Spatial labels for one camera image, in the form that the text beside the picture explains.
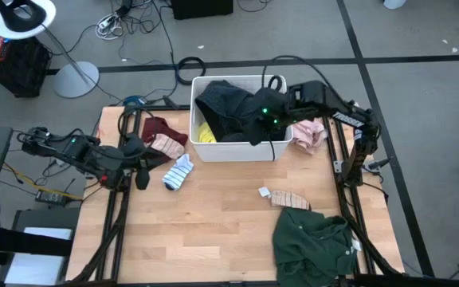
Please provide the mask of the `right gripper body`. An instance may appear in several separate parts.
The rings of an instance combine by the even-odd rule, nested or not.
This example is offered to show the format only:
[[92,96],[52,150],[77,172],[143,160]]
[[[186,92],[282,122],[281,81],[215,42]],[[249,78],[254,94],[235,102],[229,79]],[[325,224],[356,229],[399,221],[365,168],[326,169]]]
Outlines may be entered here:
[[253,103],[253,128],[256,132],[279,132],[290,125],[285,94],[272,88],[260,88],[254,95]]

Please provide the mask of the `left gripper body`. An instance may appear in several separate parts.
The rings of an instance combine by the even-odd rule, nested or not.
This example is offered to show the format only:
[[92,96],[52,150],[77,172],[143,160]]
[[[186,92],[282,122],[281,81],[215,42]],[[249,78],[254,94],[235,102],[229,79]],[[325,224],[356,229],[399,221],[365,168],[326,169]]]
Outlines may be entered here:
[[127,141],[121,150],[125,157],[121,164],[123,169],[151,169],[147,159],[149,149],[136,134],[132,133],[127,136]]

